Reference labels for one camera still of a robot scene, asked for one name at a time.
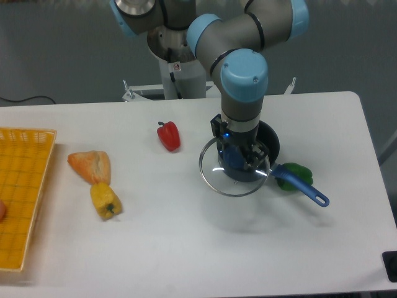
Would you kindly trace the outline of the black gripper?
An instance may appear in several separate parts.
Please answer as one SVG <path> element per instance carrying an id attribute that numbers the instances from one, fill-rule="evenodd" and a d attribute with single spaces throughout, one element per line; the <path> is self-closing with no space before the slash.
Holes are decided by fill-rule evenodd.
<path id="1" fill-rule="evenodd" d="M 227 166 L 244 170 L 269 169 L 269 149 L 257 139 L 258 125 L 248 132 L 237 132 L 220 114 L 210 125 L 218 154 Z"/>

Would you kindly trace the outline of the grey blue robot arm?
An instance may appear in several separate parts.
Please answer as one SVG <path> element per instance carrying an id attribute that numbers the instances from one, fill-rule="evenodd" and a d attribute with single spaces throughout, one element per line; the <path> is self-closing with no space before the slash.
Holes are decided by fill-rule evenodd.
<path id="1" fill-rule="evenodd" d="M 197 14 L 195 1 L 111 1 L 121 29 L 147 34 L 159 60 L 166 97 L 184 98 L 198 85 L 203 96 L 209 76 L 221 93 L 222 128 L 214 136 L 246 155 L 255 143 L 268 67 L 263 49 L 304 34 L 309 12 L 304 1 L 244 1 L 244 12 L 223 21 Z"/>

